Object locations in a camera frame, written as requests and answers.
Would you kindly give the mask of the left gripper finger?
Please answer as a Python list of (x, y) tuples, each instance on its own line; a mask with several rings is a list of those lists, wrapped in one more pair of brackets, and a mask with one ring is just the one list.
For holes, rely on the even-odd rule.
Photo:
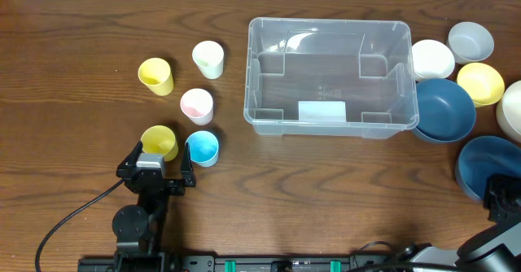
[(138, 141), (134, 149), (118, 165), (119, 170), (131, 170), (136, 168), (138, 157), (142, 153), (142, 142)]
[(189, 143), (185, 144), (180, 170), (181, 170), (184, 186), (185, 187), (195, 187), (196, 178), (195, 178), (195, 173), (194, 173), (194, 169), (193, 169), (193, 165), (192, 165), (192, 160), (190, 158), (190, 144)]

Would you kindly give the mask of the dark blue bowl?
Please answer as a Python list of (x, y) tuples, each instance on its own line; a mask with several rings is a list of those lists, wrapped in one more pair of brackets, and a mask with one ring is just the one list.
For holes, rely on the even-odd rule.
[(454, 169), (458, 185), (468, 197), (481, 201), (494, 174), (520, 178), (520, 148), (496, 136), (473, 138), (458, 155)]
[(454, 143), (474, 128), (476, 110), (470, 95), (447, 79), (428, 79), (416, 85), (419, 123), (413, 134), (429, 143)]

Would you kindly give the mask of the cream large bowl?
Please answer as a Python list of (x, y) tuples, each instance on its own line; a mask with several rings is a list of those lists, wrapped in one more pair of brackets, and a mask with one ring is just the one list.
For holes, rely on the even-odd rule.
[(521, 81), (510, 85), (496, 109), (497, 123), (501, 130), (518, 143), (520, 142), (520, 89)]

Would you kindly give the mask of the yellow small bowl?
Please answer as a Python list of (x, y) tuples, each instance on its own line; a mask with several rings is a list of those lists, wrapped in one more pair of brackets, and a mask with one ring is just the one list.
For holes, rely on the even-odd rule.
[(470, 95), (475, 107), (493, 105), (505, 92), (501, 74), (483, 63), (464, 65), (457, 75), (457, 83)]

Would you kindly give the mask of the white small bowl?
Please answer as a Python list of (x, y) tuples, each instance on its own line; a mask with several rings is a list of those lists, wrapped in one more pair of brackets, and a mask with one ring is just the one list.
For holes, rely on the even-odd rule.
[(426, 39), (412, 45), (416, 81), (432, 78), (445, 79), (455, 68), (452, 51), (442, 42)]

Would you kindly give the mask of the grey small bowl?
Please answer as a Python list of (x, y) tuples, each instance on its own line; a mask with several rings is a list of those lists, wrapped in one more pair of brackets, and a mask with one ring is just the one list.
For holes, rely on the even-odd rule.
[(494, 50), (492, 34), (474, 22), (455, 24), (446, 42), (457, 64), (469, 64), (487, 59)]

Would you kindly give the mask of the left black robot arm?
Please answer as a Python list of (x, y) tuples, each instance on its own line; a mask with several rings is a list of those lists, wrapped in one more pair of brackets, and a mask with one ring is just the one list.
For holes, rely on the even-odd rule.
[(147, 154), (137, 143), (116, 169), (116, 176), (138, 195), (136, 204), (121, 208), (112, 220), (116, 236), (115, 271), (181, 271), (182, 260), (162, 252), (160, 242), (169, 199), (196, 186), (190, 148), (182, 154), (180, 179), (164, 177), (164, 157)]

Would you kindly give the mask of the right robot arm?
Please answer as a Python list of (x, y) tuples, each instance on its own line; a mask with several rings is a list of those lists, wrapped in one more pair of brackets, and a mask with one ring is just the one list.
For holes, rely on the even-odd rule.
[(473, 271), (520, 272), (520, 180), (494, 174), (488, 178), (483, 203), (489, 221), (495, 225), (468, 239), (459, 249), (413, 245), (399, 258)]

